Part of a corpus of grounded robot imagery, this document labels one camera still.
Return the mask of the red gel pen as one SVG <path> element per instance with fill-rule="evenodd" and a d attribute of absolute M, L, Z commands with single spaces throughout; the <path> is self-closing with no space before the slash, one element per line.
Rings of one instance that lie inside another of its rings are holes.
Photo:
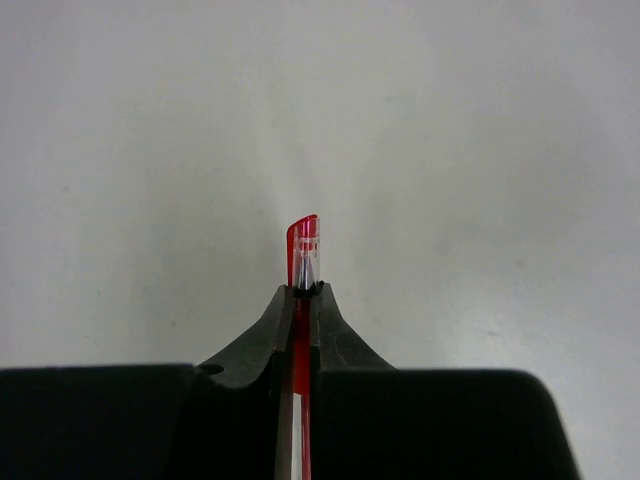
<path fill-rule="evenodd" d="M 320 289 L 319 217 L 307 215 L 286 231 L 287 283 L 281 332 L 284 344 L 273 365 L 280 367 L 281 395 L 274 477 L 310 479 L 311 461 L 311 303 Z"/>

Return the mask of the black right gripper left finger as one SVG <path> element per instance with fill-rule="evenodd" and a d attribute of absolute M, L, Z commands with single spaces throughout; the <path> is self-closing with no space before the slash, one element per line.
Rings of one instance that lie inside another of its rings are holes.
<path fill-rule="evenodd" d="M 294 299 L 199 365 L 5 369 L 5 479 L 287 479 Z"/>

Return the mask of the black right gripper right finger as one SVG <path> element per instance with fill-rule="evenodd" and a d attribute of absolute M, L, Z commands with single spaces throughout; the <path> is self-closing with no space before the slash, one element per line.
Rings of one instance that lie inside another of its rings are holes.
<path fill-rule="evenodd" d="M 576 479 L 555 402 L 511 369 L 402 370 L 311 303 L 311 471 L 316 479 Z"/>

